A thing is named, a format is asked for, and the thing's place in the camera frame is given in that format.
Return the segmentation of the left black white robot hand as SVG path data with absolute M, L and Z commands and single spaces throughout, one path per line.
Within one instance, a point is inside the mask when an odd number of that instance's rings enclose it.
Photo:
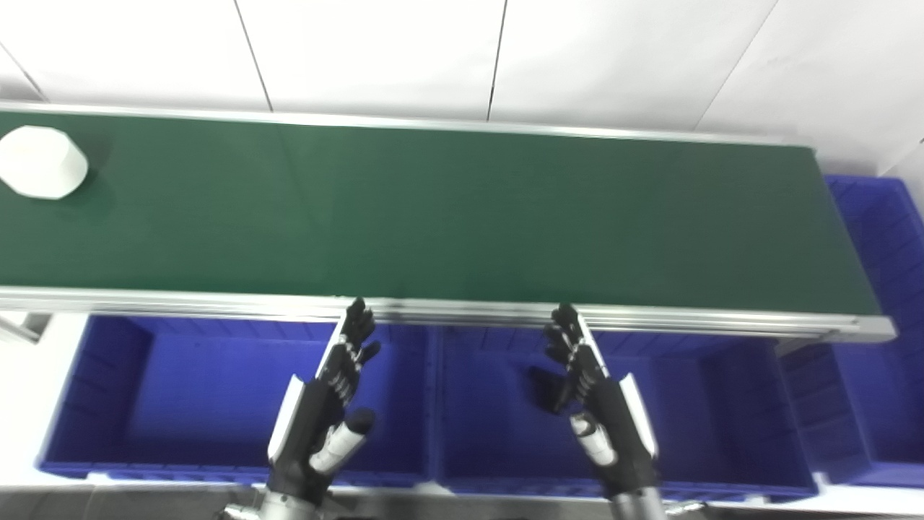
M 344 310 L 313 378 L 293 375 L 267 448 L 264 516 L 309 517 L 321 509 L 334 474 L 365 443 L 375 412 L 347 411 L 361 371 L 380 351 L 372 309 L 356 298 Z

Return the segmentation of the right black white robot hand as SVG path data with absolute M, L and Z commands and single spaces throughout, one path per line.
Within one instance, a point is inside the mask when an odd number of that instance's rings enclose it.
M 545 356 L 561 369 L 528 369 L 536 404 L 569 417 L 608 499 L 657 490 L 653 434 L 638 429 L 649 420 L 640 399 L 634 412 L 626 395 L 633 378 L 625 375 L 618 381 L 611 375 L 584 316 L 571 304 L 552 310 L 542 333 Z

